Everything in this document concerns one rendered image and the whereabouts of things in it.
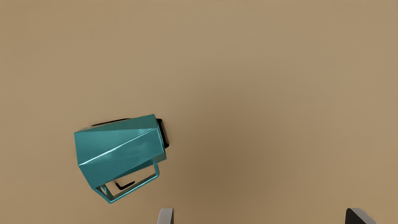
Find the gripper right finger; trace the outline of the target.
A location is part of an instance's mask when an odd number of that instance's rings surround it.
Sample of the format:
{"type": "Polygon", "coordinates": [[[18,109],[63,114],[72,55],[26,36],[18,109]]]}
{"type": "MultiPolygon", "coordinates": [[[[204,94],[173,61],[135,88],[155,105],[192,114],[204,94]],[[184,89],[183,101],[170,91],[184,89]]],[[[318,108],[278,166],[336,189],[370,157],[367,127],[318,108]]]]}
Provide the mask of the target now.
{"type": "Polygon", "coordinates": [[[378,224],[361,208],[347,208],[345,224],[378,224]]]}

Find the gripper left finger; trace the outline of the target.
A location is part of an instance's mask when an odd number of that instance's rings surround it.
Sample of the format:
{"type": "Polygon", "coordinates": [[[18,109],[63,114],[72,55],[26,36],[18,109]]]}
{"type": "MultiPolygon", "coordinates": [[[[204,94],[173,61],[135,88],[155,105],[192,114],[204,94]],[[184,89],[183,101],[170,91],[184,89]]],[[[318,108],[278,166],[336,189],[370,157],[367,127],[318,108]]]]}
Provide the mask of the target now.
{"type": "Polygon", "coordinates": [[[174,209],[162,208],[158,214],[157,224],[174,224],[174,209]]]}

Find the teal faceted mug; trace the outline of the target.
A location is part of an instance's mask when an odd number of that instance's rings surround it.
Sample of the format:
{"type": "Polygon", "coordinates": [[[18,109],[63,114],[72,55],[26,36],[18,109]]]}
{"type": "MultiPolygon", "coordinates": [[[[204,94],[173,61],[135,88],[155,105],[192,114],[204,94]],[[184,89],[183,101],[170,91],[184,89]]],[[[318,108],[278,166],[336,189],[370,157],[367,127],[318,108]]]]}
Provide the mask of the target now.
{"type": "Polygon", "coordinates": [[[154,114],[118,119],[74,132],[78,167],[90,187],[114,203],[160,176],[169,147],[163,120],[154,114]],[[121,185],[116,180],[153,166],[154,174],[121,185]]]}

